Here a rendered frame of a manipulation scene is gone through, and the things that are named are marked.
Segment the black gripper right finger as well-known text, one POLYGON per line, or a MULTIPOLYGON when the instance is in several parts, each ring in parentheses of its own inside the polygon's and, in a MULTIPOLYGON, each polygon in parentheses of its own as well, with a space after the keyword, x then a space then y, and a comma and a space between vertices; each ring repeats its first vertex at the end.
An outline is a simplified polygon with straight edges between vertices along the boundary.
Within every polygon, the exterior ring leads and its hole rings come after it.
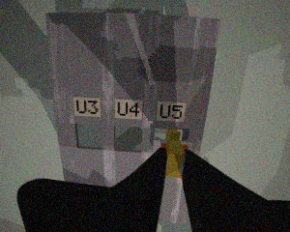
POLYGON ((182 184, 192 232, 290 232, 290 200, 267 200, 185 152, 182 184))

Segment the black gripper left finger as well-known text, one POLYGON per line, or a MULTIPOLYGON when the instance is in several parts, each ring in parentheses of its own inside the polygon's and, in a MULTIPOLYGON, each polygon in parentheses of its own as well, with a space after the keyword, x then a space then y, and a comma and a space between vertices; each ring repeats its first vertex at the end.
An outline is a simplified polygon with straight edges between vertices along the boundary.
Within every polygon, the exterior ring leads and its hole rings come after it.
POLYGON ((158 148, 113 187, 35 179, 17 191, 26 232, 156 232, 167 165, 158 148))

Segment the grey metal plate with square holes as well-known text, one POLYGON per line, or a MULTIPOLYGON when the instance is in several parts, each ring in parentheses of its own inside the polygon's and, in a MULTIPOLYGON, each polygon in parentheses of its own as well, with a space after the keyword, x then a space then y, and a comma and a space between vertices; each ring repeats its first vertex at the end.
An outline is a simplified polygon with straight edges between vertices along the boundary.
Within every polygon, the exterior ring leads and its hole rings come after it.
POLYGON ((64 181, 113 187, 152 154, 155 129, 183 130, 199 156, 221 18, 45 13, 64 181), (77 125, 101 125, 102 148, 77 125), (141 151, 115 149, 115 126, 142 128, 141 151))

